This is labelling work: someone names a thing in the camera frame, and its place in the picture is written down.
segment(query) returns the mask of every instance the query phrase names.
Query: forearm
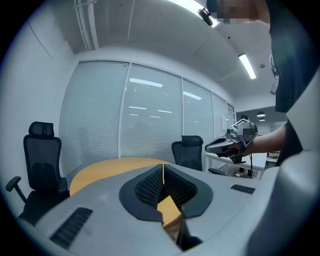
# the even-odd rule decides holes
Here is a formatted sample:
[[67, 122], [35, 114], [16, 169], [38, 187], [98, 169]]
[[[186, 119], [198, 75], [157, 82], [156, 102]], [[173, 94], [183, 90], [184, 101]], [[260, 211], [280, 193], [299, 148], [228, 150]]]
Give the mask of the forearm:
[[245, 155], [280, 151], [285, 143], [286, 128], [287, 123], [269, 134], [255, 137]]

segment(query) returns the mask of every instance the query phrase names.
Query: black office chair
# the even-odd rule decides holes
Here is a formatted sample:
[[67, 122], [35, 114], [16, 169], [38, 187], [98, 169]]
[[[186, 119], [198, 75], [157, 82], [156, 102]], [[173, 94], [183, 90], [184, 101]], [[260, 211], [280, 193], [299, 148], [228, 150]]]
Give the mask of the black office chair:
[[175, 164], [202, 171], [201, 154], [204, 141], [197, 135], [181, 137], [182, 141], [173, 142], [171, 145]]
[[61, 140], [55, 137], [54, 124], [33, 122], [29, 127], [29, 135], [23, 139], [26, 170], [30, 187], [35, 190], [28, 198], [18, 186], [21, 177], [12, 178], [5, 189], [15, 189], [25, 202], [20, 218], [32, 225], [51, 208], [70, 196], [68, 182], [60, 177], [59, 158]]

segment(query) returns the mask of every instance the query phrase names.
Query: pipe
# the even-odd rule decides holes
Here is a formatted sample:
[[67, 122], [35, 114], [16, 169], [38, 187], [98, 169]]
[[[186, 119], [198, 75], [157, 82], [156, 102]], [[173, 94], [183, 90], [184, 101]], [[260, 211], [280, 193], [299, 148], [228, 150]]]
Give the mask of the pipe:
[[91, 50], [92, 47], [91, 47], [91, 42], [90, 42], [87, 26], [86, 26], [84, 8], [81, 5], [81, 0], [77, 0], [77, 4], [78, 4], [78, 9], [79, 9], [79, 16], [80, 16], [80, 22], [81, 22], [81, 26], [82, 26], [82, 30], [83, 30], [83, 34], [84, 34], [84, 39], [86, 41], [88, 49]]
[[82, 29], [82, 24], [81, 24], [81, 20], [80, 20], [80, 15], [79, 15], [79, 9], [77, 7], [77, 0], [74, 0], [74, 9], [75, 9], [75, 14], [76, 14], [76, 19], [78, 20], [78, 24], [79, 24], [79, 29], [80, 29], [80, 33], [82, 36], [82, 40], [84, 43], [84, 47], [86, 50], [88, 50], [88, 45], [85, 39], [85, 34], [84, 34], [84, 30]]
[[96, 31], [96, 23], [95, 23], [94, 4], [93, 3], [88, 4], [88, 17], [89, 17], [90, 31], [91, 31], [91, 36], [92, 36], [94, 48], [99, 49], [97, 31]]

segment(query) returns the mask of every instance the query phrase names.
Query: person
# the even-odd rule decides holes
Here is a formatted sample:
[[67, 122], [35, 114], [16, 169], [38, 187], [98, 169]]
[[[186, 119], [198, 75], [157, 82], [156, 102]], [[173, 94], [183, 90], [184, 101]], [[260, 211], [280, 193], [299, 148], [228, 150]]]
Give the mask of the person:
[[[243, 115], [241, 116], [241, 119], [245, 119], [245, 120], [248, 120], [248, 121], [249, 121], [249, 117], [248, 117], [246, 114], [243, 114]], [[241, 176], [243, 176], [244, 174], [245, 174], [245, 169], [240, 167], [238, 173], [237, 173], [235, 176], [236, 176], [236, 177], [241, 177]], [[249, 170], [249, 169], [248, 169], [248, 178], [249, 178], [249, 179], [252, 179], [252, 170]]]
[[[208, 0], [211, 16], [226, 22], [262, 22], [269, 27], [271, 56], [269, 62], [275, 77], [275, 111], [286, 113], [304, 92], [319, 67], [319, 52], [312, 31], [307, 30], [312, 19], [310, 3], [297, 1], [299, 12], [293, 14], [295, 1], [285, 0]], [[296, 18], [308, 14], [303, 24]], [[302, 151], [299, 138], [288, 120], [277, 130], [257, 136], [244, 156], [253, 153], [280, 151], [276, 166]]]

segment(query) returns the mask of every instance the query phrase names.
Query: chair headrest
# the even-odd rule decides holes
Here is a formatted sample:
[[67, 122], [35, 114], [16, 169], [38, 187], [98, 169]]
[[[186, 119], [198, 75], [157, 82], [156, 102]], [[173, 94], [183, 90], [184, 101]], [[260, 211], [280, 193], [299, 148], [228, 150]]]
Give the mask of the chair headrest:
[[201, 146], [204, 141], [200, 136], [197, 135], [182, 135], [182, 142], [181, 145], [182, 147], [196, 147], [196, 146]]
[[33, 122], [29, 127], [29, 134], [37, 138], [53, 138], [54, 124], [50, 122]]

